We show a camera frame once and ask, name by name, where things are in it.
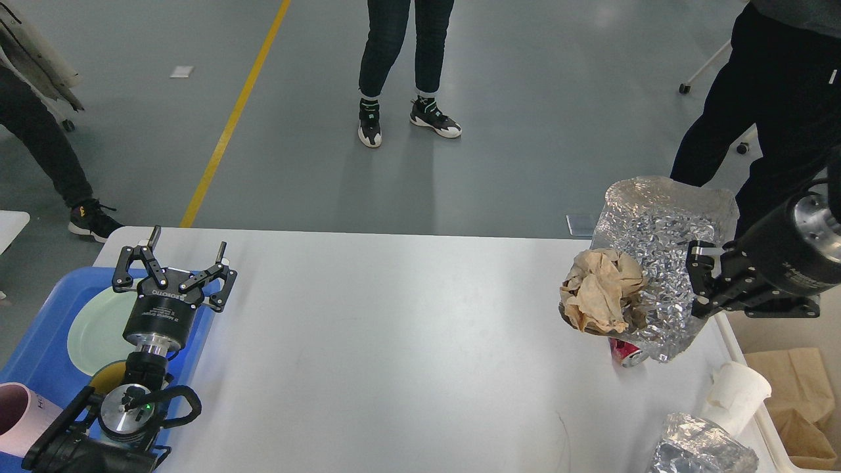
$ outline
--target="crumpled brown paper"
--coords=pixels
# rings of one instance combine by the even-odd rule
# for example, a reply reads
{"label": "crumpled brown paper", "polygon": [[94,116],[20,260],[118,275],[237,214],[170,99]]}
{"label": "crumpled brown paper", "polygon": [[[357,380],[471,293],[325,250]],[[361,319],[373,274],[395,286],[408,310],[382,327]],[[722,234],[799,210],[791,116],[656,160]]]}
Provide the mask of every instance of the crumpled brown paper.
{"label": "crumpled brown paper", "polygon": [[610,248],[585,250],[575,257],[561,286],[563,313],[581,332],[624,332],[630,326],[622,313],[647,284],[634,258]]}
{"label": "crumpled brown paper", "polygon": [[771,384],[765,407],[791,463],[831,470],[838,456],[821,432],[835,410],[835,397],[817,348],[794,348],[744,355]]}

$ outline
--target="black and white sneaker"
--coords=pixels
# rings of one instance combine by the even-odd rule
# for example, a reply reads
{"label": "black and white sneaker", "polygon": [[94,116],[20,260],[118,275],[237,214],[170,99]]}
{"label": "black and white sneaker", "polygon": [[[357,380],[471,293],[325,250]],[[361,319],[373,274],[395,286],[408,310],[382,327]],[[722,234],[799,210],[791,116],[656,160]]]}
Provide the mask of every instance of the black and white sneaker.
{"label": "black and white sneaker", "polygon": [[444,138],[458,138],[462,135],[462,127],[438,109],[434,98],[418,97],[412,102],[414,105],[409,119],[413,125],[428,126]]}
{"label": "black and white sneaker", "polygon": [[105,243],[111,233],[122,225],[105,215],[103,209],[116,210],[100,204],[96,199],[84,200],[70,210],[67,230],[75,235],[90,235],[97,242]]}
{"label": "black and white sneaker", "polygon": [[383,133],[379,129],[379,102],[361,99],[359,101],[359,141],[369,148],[383,144]]}

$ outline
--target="robotic arm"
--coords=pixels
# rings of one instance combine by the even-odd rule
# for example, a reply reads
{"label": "robotic arm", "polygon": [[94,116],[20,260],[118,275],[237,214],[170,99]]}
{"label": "robotic arm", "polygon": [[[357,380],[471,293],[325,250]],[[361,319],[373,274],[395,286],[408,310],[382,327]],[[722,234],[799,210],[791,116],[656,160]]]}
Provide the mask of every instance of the robotic arm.
{"label": "robotic arm", "polygon": [[[749,317],[817,317],[817,295],[841,284],[841,146],[830,151],[827,196],[809,189],[790,197],[739,239],[716,248],[690,243],[686,258],[692,314],[720,310]],[[714,276],[716,257],[720,274]]]}
{"label": "robotic arm", "polygon": [[[115,292],[133,290],[129,267],[134,261],[142,262],[148,273],[137,285],[137,299],[123,331],[135,351],[125,361],[122,381],[105,389],[93,387],[93,382],[85,386],[29,449],[22,464],[25,470],[150,473],[171,451],[156,445],[160,431],[190,423],[201,413],[201,401],[191,388],[170,385],[173,377],[167,366],[187,345],[196,312],[205,303],[202,288],[215,279],[225,282],[205,303],[221,312],[236,271],[224,262],[224,242],[216,262],[199,274],[162,268],[152,254],[160,235],[156,226],[147,244],[123,247],[114,271]],[[169,403],[177,397],[183,397],[191,411],[167,419]],[[77,420],[86,409],[87,415]],[[101,439],[89,436],[94,423],[102,430]]]}

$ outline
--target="black pants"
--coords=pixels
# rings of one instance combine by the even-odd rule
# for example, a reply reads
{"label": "black pants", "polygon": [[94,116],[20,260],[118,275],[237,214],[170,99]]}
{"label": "black pants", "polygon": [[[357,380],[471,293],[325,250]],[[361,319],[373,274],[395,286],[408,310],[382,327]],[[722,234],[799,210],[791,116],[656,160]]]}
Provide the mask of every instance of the black pants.
{"label": "black pants", "polygon": [[64,131],[29,85],[0,66],[0,125],[17,136],[53,186],[74,207],[93,195],[91,184]]}
{"label": "black pants", "polygon": [[732,43],[670,177],[709,182],[730,145],[755,123],[764,155],[736,195],[740,236],[812,180],[828,149],[841,143],[841,40],[776,22],[748,4]]}
{"label": "black pants", "polygon": [[[359,90],[376,98],[397,60],[411,0],[368,0],[368,42],[359,70]],[[444,42],[450,24],[453,0],[415,0],[415,85],[424,93],[435,93],[441,84]]]}

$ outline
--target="white paper cup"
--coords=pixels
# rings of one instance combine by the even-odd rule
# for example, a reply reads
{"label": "white paper cup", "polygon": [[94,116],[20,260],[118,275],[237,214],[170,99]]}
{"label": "white paper cup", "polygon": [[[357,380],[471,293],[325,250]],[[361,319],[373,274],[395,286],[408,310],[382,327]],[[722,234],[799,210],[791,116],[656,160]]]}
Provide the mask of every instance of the white paper cup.
{"label": "white paper cup", "polygon": [[750,422],[762,401],[771,396],[771,385],[753,369],[728,361],[712,377],[699,417],[718,424],[733,437]]}
{"label": "white paper cup", "polygon": [[0,452],[26,456],[61,411],[25,385],[0,384]]}

